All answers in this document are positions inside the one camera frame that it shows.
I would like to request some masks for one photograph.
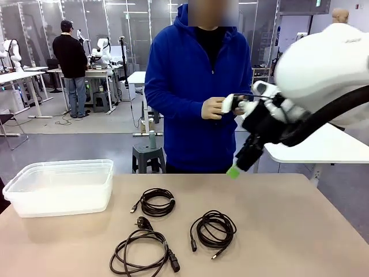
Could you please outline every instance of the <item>bottle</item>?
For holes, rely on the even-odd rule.
[[[155,149],[156,148],[156,138],[155,138],[155,131],[151,130],[149,132],[149,139],[150,139],[150,148]]]

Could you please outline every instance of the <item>blue hoodie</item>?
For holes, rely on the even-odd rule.
[[[252,94],[250,48],[235,27],[228,27],[212,70],[205,50],[188,26],[188,5],[178,8],[174,25],[154,39],[145,80],[148,105],[164,115],[167,162],[181,170],[225,169],[236,151],[235,116],[204,120],[201,107],[211,97]]]

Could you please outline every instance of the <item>coiled black cable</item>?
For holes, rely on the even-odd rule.
[[[148,203],[148,200],[154,197],[165,197],[169,202],[162,205]],[[175,200],[173,194],[167,189],[148,189],[146,190],[137,203],[132,207],[131,214],[136,211],[138,204],[141,203],[141,209],[145,215],[159,218],[168,215],[174,208]]]
[[[165,262],[169,259],[170,262],[171,262],[171,267],[172,267],[173,271],[178,272],[180,270],[178,260],[177,260],[176,256],[173,254],[172,250],[169,248],[168,242],[165,239],[165,237],[161,233],[155,232],[153,230],[150,222],[147,220],[147,218],[145,218],[143,216],[140,216],[137,219],[137,226],[139,227],[139,229],[134,231],[133,233],[131,233],[126,240],[122,241],[115,248],[114,254],[111,256],[110,262],[109,262],[110,270],[115,274],[127,275],[128,277],[131,277],[132,276],[131,274],[138,273],[138,272],[141,272],[141,271],[146,271],[146,270],[149,270],[149,269],[157,268],[155,270],[154,274],[152,275],[152,277],[154,277],[159,273],[159,271],[161,270],[161,268],[163,267]],[[134,242],[134,241],[136,241],[140,238],[149,238],[149,239],[153,239],[155,241],[159,241],[163,245],[163,249],[164,249],[163,256],[160,259],[158,259],[157,261],[155,261],[154,263],[149,264],[149,265],[138,265],[138,264],[133,264],[133,263],[127,262],[127,246],[128,246],[128,244],[130,244],[131,242]],[[123,250],[123,257],[120,257],[120,255],[119,255],[119,252],[121,250]],[[113,267],[113,262],[114,262],[115,259],[117,259],[118,261],[120,261],[123,264],[124,269],[125,269],[124,271],[118,271]]]
[[[195,252],[197,250],[195,239],[192,235],[192,228],[195,226],[195,224],[198,222],[196,226],[196,232],[199,240],[201,243],[207,247],[220,249],[213,257],[212,259],[215,259],[217,256],[219,256],[227,247],[231,244],[234,234],[237,232],[237,227],[232,221],[231,218],[229,218],[228,215],[222,214],[219,211],[211,210],[208,211],[206,214],[204,214],[202,217],[198,218],[190,228],[190,238],[191,238],[191,248],[192,251]],[[220,225],[222,229],[214,226],[212,223]],[[214,228],[215,230],[218,230],[219,232],[222,232],[225,235],[225,238],[218,238],[212,232],[209,230],[209,227]],[[206,230],[206,232],[211,236],[208,237],[202,232],[202,228]]]

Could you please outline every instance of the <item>floor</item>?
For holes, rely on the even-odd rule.
[[[364,131],[353,133],[362,142],[369,143]],[[247,132],[236,132],[238,148],[247,136]],[[11,138],[11,142],[16,143],[18,139]],[[147,139],[134,138],[131,134],[32,134],[29,141],[10,151],[4,139],[0,138],[0,176],[6,183],[31,163],[79,159],[112,159],[115,174],[131,173],[132,145]],[[162,145],[163,138],[158,137],[157,143]],[[275,173],[278,170],[281,173],[302,173],[307,177],[311,175],[309,165],[279,165],[268,154],[261,157],[260,173]],[[368,179],[369,164],[327,166],[319,182],[319,190],[369,243]]]
[[[44,102],[41,106],[42,115],[53,115],[51,119],[29,119],[29,115],[36,115],[36,108],[31,107],[17,115],[17,120],[22,123],[22,128],[28,134],[132,134],[140,133],[141,127],[137,128],[138,121],[141,117],[141,99],[142,96],[136,94],[136,98],[132,100],[132,111],[130,102],[120,102],[110,115],[105,113],[93,113],[84,119],[71,119],[69,115],[60,116],[65,110],[64,98],[61,93],[49,94],[54,99]],[[163,132],[163,121],[155,124],[155,131]],[[8,133],[18,133],[17,127],[7,126]]]

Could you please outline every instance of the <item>stool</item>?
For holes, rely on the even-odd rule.
[[[110,111],[110,107],[109,107],[107,97],[108,97],[108,92],[107,91],[94,92],[93,93],[93,112],[94,113],[100,113],[100,112],[107,113],[108,111]],[[101,99],[101,101],[103,103],[102,106],[97,105],[97,100],[99,98]]]
[[[161,169],[163,173],[166,173],[162,147],[151,149],[146,144],[134,145],[132,148],[132,173],[136,173],[137,170],[139,174],[147,173],[148,166],[151,166],[153,172],[159,172]]]

